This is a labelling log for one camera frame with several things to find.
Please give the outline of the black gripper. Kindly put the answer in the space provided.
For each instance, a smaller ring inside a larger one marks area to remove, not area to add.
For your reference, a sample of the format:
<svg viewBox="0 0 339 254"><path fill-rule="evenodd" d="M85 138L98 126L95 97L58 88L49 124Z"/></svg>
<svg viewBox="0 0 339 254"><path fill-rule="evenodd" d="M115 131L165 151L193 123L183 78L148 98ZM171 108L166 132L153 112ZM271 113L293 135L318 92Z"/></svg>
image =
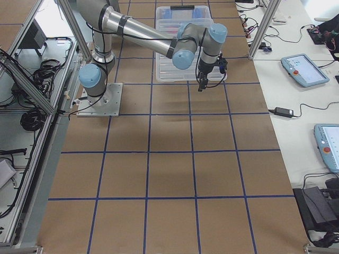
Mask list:
<svg viewBox="0 0 339 254"><path fill-rule="evenodd" d="M206 89L208 84L208 74L214 69L215 63L206 63L202 59L198 62L198 91L201 92Z"/></svg>

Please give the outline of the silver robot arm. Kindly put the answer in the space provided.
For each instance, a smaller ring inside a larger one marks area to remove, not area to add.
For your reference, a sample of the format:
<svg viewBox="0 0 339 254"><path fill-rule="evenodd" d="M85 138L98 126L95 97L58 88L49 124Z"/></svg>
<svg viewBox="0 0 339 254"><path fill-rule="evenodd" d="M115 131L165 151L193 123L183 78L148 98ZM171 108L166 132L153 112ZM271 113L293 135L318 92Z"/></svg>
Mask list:
<svg viewBox="0 0 339 254"><path fill-rule="evenodd" d="M117 35L164 55L180 70L192 65L198 51L195 78L200 92L209 87L208 75L214 68L218 67L221 74L226 74L227 60L222 56L221 48L226 41L227 28L222 24L204 27L184 23L177 36L171 37L119 13L109 1L77 1L77 7L87 25L99 36L96 42L98 49L93 56L102 57L104 63L110 62L109 57L112 56L109 39Z"/></svg>

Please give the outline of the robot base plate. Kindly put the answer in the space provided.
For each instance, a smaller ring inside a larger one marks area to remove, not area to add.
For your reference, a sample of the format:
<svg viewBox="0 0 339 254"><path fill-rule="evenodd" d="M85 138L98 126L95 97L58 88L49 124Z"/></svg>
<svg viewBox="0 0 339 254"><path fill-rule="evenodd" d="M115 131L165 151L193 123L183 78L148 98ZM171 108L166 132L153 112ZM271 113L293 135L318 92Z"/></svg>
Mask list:
<svg viewBox="0 0 339 254"><path fill-rule="evenodd" d="M122 91L123 83L108 83L104 96L93 106L91 102L95 102L94 98L81 100L76 115L78 117L119 116Z"/></svg>

